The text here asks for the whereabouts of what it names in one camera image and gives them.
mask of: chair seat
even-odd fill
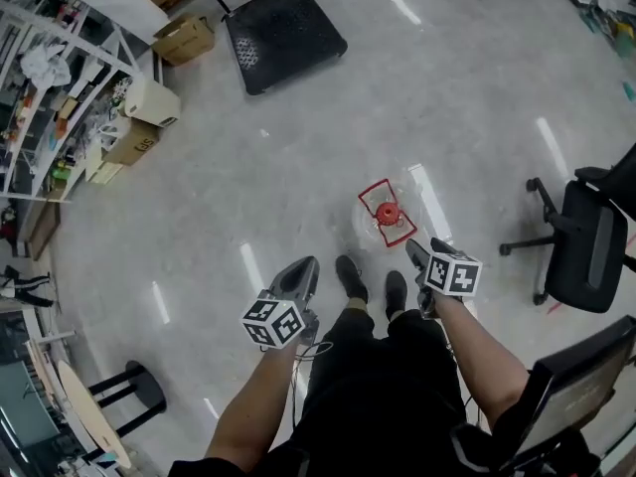
[[[347,51],[315,0],[251,0],[226,21],[250,95]]]
[[[576,221],[584,230],[575,234],[555,231],[546,291],[563,304],[604,313],[611,306],[618,287],[627,244],[627,221],[611,202],[577,181],[565,187],[561,214]],[[597,234],[599,226],[604,228],[603,236]],[[597,264],[598,256],[602,256],[601,275],[591,281],[597,282],[596,287],[590,284],[595,245]],[[604,247],[605,252],[599,253],[600,247]]]

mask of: chair caster wheel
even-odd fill
[[[533,304],[536,306],[542,305],[544,302],[548,300],[548,295],[545,293],[535,293],[533,295]]]

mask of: person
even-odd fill
[[[49,274],[39,275],[32,279],[20,279],[19,275],[20,273],[15,268],[7,265],[4,275],[0,276],[0,297],[16,299],[35,307],[51,307],[55,304],[53,300],[30,293],[38,286],[50,283],[51,276]]]
[[[355,263],[340,256],[336,272],[349,301],[323,338],[333,347],[314,360],[289,440],[269,451],[296,344],[265,352],[221,415],[205,458],[176,461],[169,477],[461,474],[449,436],[466,422],[457,366],[491,428],[521,396],[526,368],[460,301],[435,292],[453,359],[438,322],[406,310],[406,282],[397,271],[386,279],[389,335],[375,339]]]

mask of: forearm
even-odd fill
[[[285,410],[296,347],[265,352],[219,418],[206,457],[227,459],[249,472],[269,450]]]
[[[435,294],[435,310],[466,387],[492,428],[499,416],[519,400],[528,372],[461,302]]]

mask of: black shirt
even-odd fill
[[[450,429],[465,420],[437,391],[406,373],[356,375],[317,397],[291,438],[250,475],[453,475]],[[244,475],[218,458],[177,461],[169,477]]]

